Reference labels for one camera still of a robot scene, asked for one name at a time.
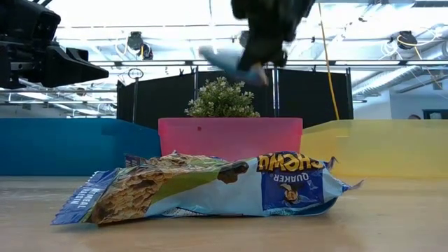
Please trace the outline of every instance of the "blue packaging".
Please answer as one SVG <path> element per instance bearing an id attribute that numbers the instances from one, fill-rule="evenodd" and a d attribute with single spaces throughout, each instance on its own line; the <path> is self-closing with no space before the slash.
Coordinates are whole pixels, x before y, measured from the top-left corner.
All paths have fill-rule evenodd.
<path id="1" fill-rule="evenodd" d="M 362 183 L 350 186 L 333 177 L 335 163 L 334 157 L 324 162 L 294 152 L 236 162 L 178 153 L 149 160 L 127 155 L 126 168 L 94 174 L 52 224 L 323 214 Z"/>

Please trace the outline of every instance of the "black backdrop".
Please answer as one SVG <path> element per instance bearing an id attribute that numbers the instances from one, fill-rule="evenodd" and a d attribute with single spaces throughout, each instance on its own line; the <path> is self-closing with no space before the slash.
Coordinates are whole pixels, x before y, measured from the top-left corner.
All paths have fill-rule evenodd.
<path id="1" fill-rule="evenodd" d="M 277 73 L 275 77 L 279 86 L 276 92 L 271 70 L 267 70 L 269 87 L 244 86 L 244 91 L 254 94 L 253 106 L 262 117 L 299 117 L 303 119 L 304 127 L 336 119 L 327 73 L 283 69 L 279 69 Z M 195 96 L 195 83 L 200 88 L 207 79 L 214 81 L 220 76 L 236 81 L 221 71 L 140 81 L 136 123 L 157 129 L 159 118 L 186 117 L 184 111 L 188 107 L 188 101 Z M 353 119 L 349 75 L 332 73 L 332 82 L 340 119 Z M 274 93 L 278 97 L 277 111 L 274 111 Z M 132 122 L 134 84 L 124 86 L 118 82 L 117 102 L 117 118 Z"/>

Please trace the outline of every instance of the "green plant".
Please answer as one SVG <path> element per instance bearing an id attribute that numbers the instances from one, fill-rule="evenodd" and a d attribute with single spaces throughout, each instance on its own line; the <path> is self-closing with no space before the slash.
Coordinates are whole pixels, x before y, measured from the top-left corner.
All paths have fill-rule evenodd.
<path id="1" fill-rule="evenodd" d="M 252 106 L 253 93 L 242 92 L 244 83 L 230 84 L 226 78 L 206 80 L 199 89 L 198 99 L 188 102 L 186 114 L 192 117 L 248 118 L 260 117 Z"/>

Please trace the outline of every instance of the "yellow cable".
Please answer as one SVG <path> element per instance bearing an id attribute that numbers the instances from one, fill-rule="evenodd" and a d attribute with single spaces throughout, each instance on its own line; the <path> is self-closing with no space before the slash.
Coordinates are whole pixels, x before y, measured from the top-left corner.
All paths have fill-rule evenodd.
<path id="1" fill-rule="evenodd" d="M 415 53 L 417 54 L 417 56 L 419 57 L 420 60 L 423 60 L 423 58 L 420 55 L 419 49 L 417 49 L 416 46 L 414 46 L 415 49 Z M 426 70 L 428 71 L 429 75 L 431 76 L 431 78 L 433 79 L 433 81 L 435 82 L 435 84 L 437 84 L 439 86 L 440 89 L 443 89 L 442 85 L 439 83 L 439 81 L 437 80 L 437 78 L 431 73 L 431 71 L 429 71 L 428 68 L 426 68 Z"/>
<path id="2" fill-rule="evenodd" d="M 328 72 L 328 84 L 330 85 L 330 93 L 331 99 L 333 101 L 333 108 L 335 110 L 336 120 L 339 120 L 339 111 L 337 110 L 335 92 L 333 91 L 333 82 L 331 81 L 331 73 L 330 73 L 330 61 L 328 60 L 328 52 L 327 52 L 327 44 L 325 41 L 325 31 L 323 28 L 323 19 L 322 19 L 322 10 L 321 3 L 318 3 L 319 6 L 319 15 L 321 16 L 321 29 L 322 29 L 322 39 L 323 39 L 323 51 L 325 52 L 325 61 L 327 62 L 327 72 Z"/>

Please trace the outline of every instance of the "table surface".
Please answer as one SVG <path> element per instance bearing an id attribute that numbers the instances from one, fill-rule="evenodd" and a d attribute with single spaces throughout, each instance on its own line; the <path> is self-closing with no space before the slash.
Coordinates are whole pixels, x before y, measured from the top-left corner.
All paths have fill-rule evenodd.
<path id="1" fill-rule="evenodd" d="M 1 252 L 447 251 L 447 181 L 368 178 L 325 215 L 49 226 L 86 178 L 0 177 Z M 356 182 L 358 179 L 345 179 Z"/>

